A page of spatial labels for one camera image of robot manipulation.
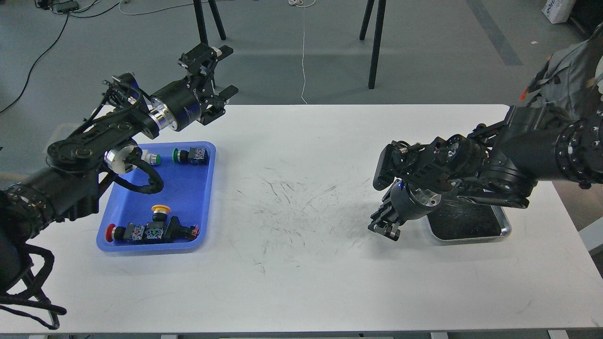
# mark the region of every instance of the table surface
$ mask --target table surface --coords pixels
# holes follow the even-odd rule
[[[549,182],[505,209],[501,241],[447,245],[425,220],[393,242],[369,232],[371,180],[392,139],[428,143],[504,118],[503,105],[228,106],[154,142],[210,141],[206,238],[187,252],[104,253],[103,212],[53,224],[44,291],[59,332],[261,334],[589,328],[603,280]],[[144,136],[140,143],[148,142]],[[108,194],[101,199],[101,209]],[[0,332],[46,333],[0,312]]]

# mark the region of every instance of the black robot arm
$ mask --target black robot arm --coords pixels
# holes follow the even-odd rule
[[[436,210],[441,195],[477,204],[527,208],[539,180],[603,183],[603,104],[570,121],[564,111],[511,107],[501,122],[429,145],[392,141],[373,179],[390,187],[368,229],[397,240],[398,227]]]
[[[140,89],[129,73],[105,81],[107,92],[92,116],[67,139],[48,147],[49,167],[0,192],[0,304],[47,309],[51,325],[33,318],[49,329],[58,328],[57,314],[66,311],[51,305],[41,290],[54,257],[50,251],[26,241],[52,222],[98,213],[98,200],[112,182],[144,194],[161,191],[163,180],[141,159],[142,150],[132,138],[143,133],[154,139],[165,127],[180,131],[195,120],[207,125],[222,116],[227,100],[238,89],[229,86],[215,94],[213,74],[217,63],[231,53],[228,46],[217,49],[199,44],[178,61],[186,69],[185,78],[152,95]],[[105,104],[116,108],[97,117]],[[148,174],[148,185],[136,186],[119,177],[136,168]],[[37,275],[31,271],[31,254],[45,260]],[[8,294],[19,280],[23,280],[27,289]],[[30,316],[2,305],[0,309]]]

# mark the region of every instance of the silver metal joint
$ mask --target silver metal joint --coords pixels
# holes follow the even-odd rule
[[[159,130],[170,127],[173,130],[177,128],[174,114],[169,110],[168,106],[157,98],[153,98],[151,102],[153,108],[149,111],[149,116],[157,124]]]
[[[137,147],[137,144],[134,142],[129,142],[127,144],[122,144],[113,148],[110,151],[105,152],[105,163],[109,168],[117,173],[117,174],[125,174],[133,171],[136,166],[126,163],[125,158],[130,155],[130,153]]]

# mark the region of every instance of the blue tray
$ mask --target blue tray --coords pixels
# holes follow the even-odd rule
[[[156,194],[142,194],[114,184],[96,235],[96,245],[105,252],[189,249],[199,245],[205,237],[207,229],[209,197],[212,192],[213,166],[216,156],[215,146],[210,142],[198,141],[142,144],[139,147],[161,155],[162,163],[154,168],[165,183],[163,190]],[[191,147],[207,149],[209,153],[207,166],[193,166],[172,161],[172,151],[175,148],[188,151]],[[139,169],[124,174],[122,177],[135,185],[148,184],[147,174]],[[108,242],[105,239],[105,231],[110,224],[127,226],[128,223],[146,224],[151,221],[153,216],[151,207],[156,204],[169,206],[172,211],[168,213],[168,218],[177,216],[182,226],[198,226],[197,239],[193,241],[177,239],[169,244],[141,245],[117,241]]]

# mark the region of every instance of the gray backpack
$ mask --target gray backpack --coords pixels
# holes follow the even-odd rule
[[[567,112],[567,119],[577,120],[601,102],[595,78],[597,64],[603,57],[603,24],[586,41],[571,45],[551,55],[545,66],[523,91],[535,93],[527,106],[555,105]]]

